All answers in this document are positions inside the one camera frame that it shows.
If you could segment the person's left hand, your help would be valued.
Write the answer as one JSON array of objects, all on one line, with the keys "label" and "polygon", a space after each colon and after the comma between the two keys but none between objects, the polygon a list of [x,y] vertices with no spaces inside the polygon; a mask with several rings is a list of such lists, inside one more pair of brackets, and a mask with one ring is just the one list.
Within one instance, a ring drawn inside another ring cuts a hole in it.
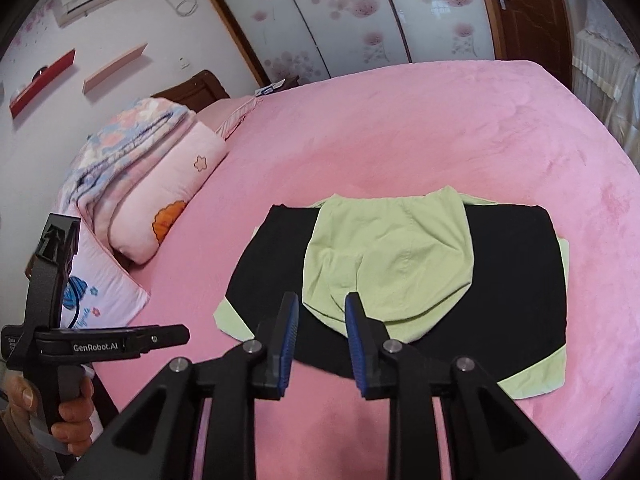
[{"label": "person's left hand", "polygon": [[[2,424],[21,451],[35,451],[36,442],[29,421],[38,414],[36,388],[24,377],[15,374],[6,375],[2,388],[8,396],[8,406],[1,414]],[[52,436],[73,456],[84,454],[92,443],[92,397],[92,380],[85,376],[80,383],[80,396],[60,404],[58,414],[62,420],[51,428]]]}]

